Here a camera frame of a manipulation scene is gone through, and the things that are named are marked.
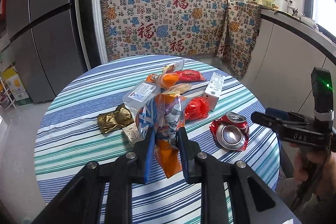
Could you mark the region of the right hand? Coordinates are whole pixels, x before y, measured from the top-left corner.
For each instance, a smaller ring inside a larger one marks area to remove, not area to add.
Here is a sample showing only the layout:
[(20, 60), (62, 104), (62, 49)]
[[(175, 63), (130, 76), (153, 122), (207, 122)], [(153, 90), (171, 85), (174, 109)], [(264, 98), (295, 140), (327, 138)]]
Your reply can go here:
[(294, 159), (294, 178), (297, 184), (313, 180), (314, 194), (321, 200), (335, 196), (335, 152), (311, 151), (304, 160), (298, 151)]

